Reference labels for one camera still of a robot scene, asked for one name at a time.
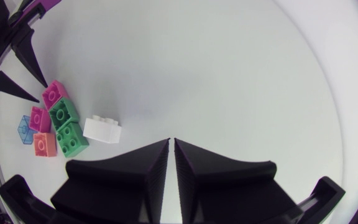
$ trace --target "white backdrop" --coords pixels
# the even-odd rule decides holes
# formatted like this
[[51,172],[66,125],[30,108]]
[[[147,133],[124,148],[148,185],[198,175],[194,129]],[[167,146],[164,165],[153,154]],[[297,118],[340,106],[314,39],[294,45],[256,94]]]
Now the white backdrop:
[[[295,202],[323,175],[342,182],[341,129],[326,77],[271,1],[65,0],[34,29],[41,69],[48,82],[56,78],[66,86],[81,126],[98,114],[123,127],[120,144],[90,141],[75,159],[111,157],[177,137],[235,159],[276,162],[276,180]],[[40,98],[42,86],[13,54],[1,68]],[[23,175],[50,203],[66,179],[67,160],[61,153],[35,157],[21,144],[17,124],[32,105],[0,93],[1,167],[5,179]],[[171,154],[166,223],[180,222],[174,168]]]

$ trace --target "translucent cube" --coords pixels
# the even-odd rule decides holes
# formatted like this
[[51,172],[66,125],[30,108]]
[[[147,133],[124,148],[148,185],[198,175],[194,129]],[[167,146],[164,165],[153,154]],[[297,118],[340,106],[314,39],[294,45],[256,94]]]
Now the translucent cube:
[[30,117],[24,115],[20,121],[19,127],[17,128],[17,132],[19,132],[19,136],[22,139],[23,144],[32,144],[32,136],[33,134],[37,133],[37,131],[29,128],[29,123]]

